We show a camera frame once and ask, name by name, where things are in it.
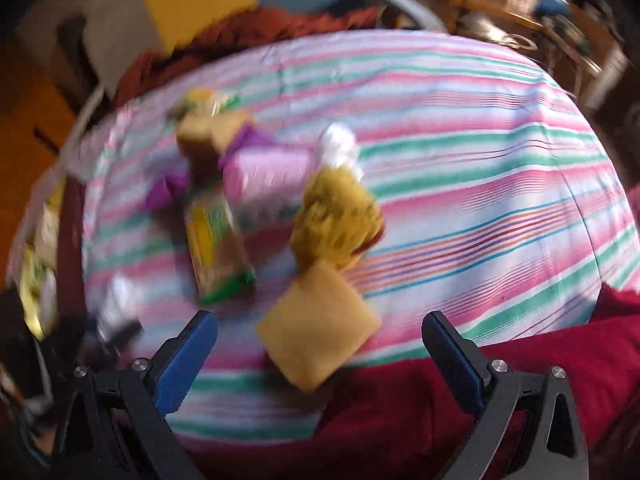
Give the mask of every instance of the metal bolt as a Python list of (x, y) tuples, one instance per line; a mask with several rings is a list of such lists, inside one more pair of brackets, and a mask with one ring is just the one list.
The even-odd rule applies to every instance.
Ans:
[(134, 372), (144, 372), (149, 367), (149, 359), (143, 357), (132, 362), (131, 368)]
[(551, 373), (556, 379), (564, 379), (566, 377), (566, 372), (561, 366), (552, 366)]
[(496, 372), (506, 372), (509, 369), (509, 365), (507, 361), (503, 361), (502, 359), (494, 359), (491, 361), (491, 368), (493, 368)]
[(74, 369), (74, 377), (80, 378), (86, 375), (86, 366), (79, 366)]

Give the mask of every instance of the tablecloth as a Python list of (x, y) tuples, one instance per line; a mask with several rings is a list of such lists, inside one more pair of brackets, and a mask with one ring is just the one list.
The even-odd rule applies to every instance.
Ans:
[(155, 178), (186, 168), (166, 110), (190, 87), (238, 92), (277, 139), (312, 146), (329, 124), (356, 133), (364, 183), (386, 235), (346, 273), (383, 319), (345, 369), (312, 395), (268, 360), (254, 326), (295, 272), (295, 204), (236, 210), (258, 280), (214, 304), (218, 342), (167, 421), (193, 449), (312, 434), (350, 367), (425, 356), (420, 322), (442, 310), (479, 345), (586, 322), (600, 284), (640, 284), (640, 245), (601, 143), (565, 92), (514, 51), (406, 31), (342, 32), (273, 44), (205, 66), (122, 108), (86, 192), (89, 311), (115, 276), (135, 285), (150, 356), (197, 309), (179, 211), (153, 216)]

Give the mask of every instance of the orange floor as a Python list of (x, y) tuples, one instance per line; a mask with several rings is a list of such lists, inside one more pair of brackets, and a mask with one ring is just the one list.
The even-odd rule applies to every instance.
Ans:
[(35, 126), (58, 145), (74, 115), (43, 69), (20, 44), (0, 46), (0, 269), (34, 182), (55, 156), (33, 137)]

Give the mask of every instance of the pink roll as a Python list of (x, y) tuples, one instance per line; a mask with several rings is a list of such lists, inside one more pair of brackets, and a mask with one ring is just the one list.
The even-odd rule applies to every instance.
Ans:
[(299, 192), (315, 170), (316, 158), (310, 150), (245, 148), (225, 164), (225, 197), (231, 204), (263, 202)]

